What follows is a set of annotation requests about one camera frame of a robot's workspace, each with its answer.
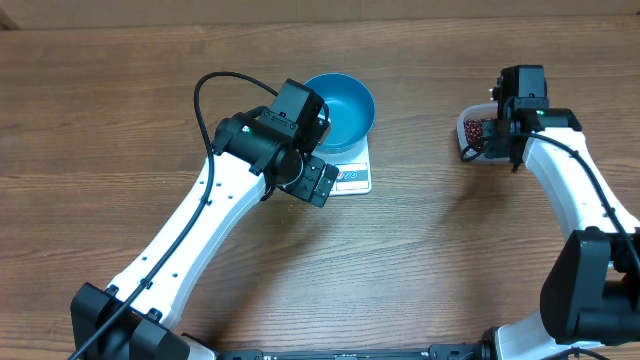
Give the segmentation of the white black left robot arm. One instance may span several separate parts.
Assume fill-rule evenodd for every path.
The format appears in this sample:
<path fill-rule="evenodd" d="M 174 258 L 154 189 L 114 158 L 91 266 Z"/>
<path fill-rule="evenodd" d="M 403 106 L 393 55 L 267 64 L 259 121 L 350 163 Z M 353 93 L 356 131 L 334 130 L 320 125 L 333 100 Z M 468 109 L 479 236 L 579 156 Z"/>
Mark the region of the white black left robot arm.
<path fill-rule="evenodd" d="M 206 160 L 193 187 L 144 251 L 105 289 L 84 284 L 71 302 L 74 359 L 215 359 L 179 336 L 191 292 L 238 221 L 275 190 L 323 207 L 337 167 L 314 156 L 329 108 L 288 79 L 274 102 L 223 119 L 208 134 L 194 107 Z"/>

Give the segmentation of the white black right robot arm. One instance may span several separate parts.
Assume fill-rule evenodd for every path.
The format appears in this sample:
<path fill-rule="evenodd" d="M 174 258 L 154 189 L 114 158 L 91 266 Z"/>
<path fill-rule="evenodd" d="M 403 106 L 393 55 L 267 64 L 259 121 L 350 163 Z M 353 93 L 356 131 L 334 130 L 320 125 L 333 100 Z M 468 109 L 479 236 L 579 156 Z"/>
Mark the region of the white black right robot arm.
<path fill-rule="evenodd" d="M 492 358 L 566 359 L 638 341 L 639 221 L 598 171 L 576 115 L 551 106 L 541 65 L 503 69 L 491 98 L 495 119 L 463 151 L 531 172 L 565 239 L 537 312 L 487 333 Z"/>

